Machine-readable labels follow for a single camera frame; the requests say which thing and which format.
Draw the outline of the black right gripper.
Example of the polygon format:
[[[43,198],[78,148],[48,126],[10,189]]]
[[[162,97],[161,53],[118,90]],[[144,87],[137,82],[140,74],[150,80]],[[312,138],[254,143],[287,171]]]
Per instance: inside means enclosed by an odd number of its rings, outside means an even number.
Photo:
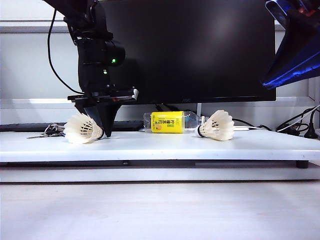
[[[320,75],[320,1],[287,0],[285,35],[261,83],[277,88]]]

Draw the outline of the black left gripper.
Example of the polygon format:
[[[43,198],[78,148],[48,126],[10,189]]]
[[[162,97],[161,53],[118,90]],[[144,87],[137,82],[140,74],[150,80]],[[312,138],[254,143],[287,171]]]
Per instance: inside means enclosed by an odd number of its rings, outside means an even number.
[[[108,67],[98,64],[79,64],[78,82],[83,93],[70,95],[68,100],[88,100],[95,102],[132,102],[132,88],[118,88],[110,83],[110,73]],[[85,106],[82,103],[75,103],[76,109],[102,127],[105,135],[109,138],[112,135],[112,129],[120,104],[98,103],[96,105]]]

